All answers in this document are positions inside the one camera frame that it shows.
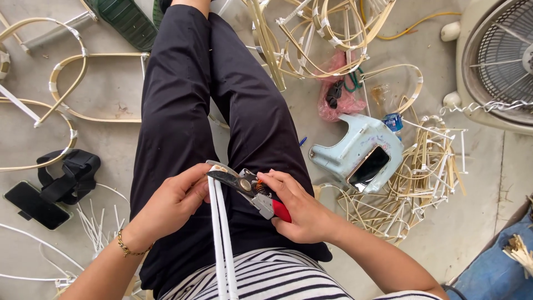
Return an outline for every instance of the green wire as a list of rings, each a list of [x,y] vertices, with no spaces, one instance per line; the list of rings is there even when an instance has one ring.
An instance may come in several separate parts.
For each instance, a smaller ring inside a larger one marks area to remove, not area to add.
[[[357,68],[357,71],[359,71],[359,74],[363,74],[363,70],[359,67]],[[344,88],[346,89],[346,91],[350,92],[350,93],[353,93],[355,92],[357,89],[360,89],[363,87],[363,84],[359,84],[359,82],[357,81],[357,74],[356,74],[356,71],[353,71],[351,73],[348,73],[349,77],[350,77],[350,80],[352,81],[353,83],[353,89],[350,89],[348,88],[348,85],[346,84],[346,79],[344,80]]]

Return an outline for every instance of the yellow cable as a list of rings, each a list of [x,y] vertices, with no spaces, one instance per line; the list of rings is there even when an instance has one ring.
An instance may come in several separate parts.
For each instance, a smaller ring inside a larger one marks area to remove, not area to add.
[[[363,19],[363,23],[366,24],[366,16],[365,16],[365,10],[364,10],[364,7],[363,7],[363,0],[360,0],[359,1],[359,8],[361,10],[361,18]],[[459,12],[440,12],[440,13],[436,13],[436,14],[432,14],[432,15],[429,15],[427,17],[425,17],[424,19],[416,22],[414,25],[412,25],[411,27],[407,28],[406,30],[404,30],[403,32],[395,35],[395,36],[390,36],[390,37],[387,37],[387,36],[376,36],[377,38],[381,39],[381,40],[385,40],[385,41],[390,41],[390,40],[393,40],[395,38],[398,38],[406,33],[408,33],[409,31],[411,31],[413,28],[415,28],[418,24],[426,21],[426,20],[429,20],[431,18],[435,18],[435,17],[439,17],[441,15],[461,15],[461,13]]]

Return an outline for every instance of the blue pen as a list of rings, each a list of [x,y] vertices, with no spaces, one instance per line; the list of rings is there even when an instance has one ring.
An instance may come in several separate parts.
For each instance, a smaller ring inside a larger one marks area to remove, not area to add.
[[[304,137],[304,138],[300,141],[300,147],[302,147],[303,143],[305,143],[306,140],[307,140],[307,137]]]

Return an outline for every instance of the hand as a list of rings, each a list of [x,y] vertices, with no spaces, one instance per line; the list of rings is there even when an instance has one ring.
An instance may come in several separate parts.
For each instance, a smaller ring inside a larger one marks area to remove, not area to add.
[[[287,207],[292,223],[272,218],[276,230],[295,243],[329,242],[346,221],[315,198],[289,174],[270,170],[257,178],[271,188]]]
[[[132,252],[145,251],[158,239],[176,232],[194,215],[205,198],[209,202],[207,173],[211,165],[199,163],[167,178],[143,209],[124,228],[124,245]]]

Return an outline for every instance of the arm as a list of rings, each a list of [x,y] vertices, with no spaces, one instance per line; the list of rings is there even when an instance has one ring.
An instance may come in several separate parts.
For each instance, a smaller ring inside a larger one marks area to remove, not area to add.
[[[158,239],[176,232],[208,199],[205,173],[208,164],[197,164],[167,178],[144,208],[122,230],[122,242],[133,253],[146,251]],[[61,300],[119,300],[141,263],[142,255],[127,255],[114,239],[63,293]]]
[[[329,242],[350,255],[384,293],[419,290],[448,299],[433,277],[400,249],[334,214],[289,174],[258,173],[283,201],[293,222],[272,218],[276,230],[296,243]]]

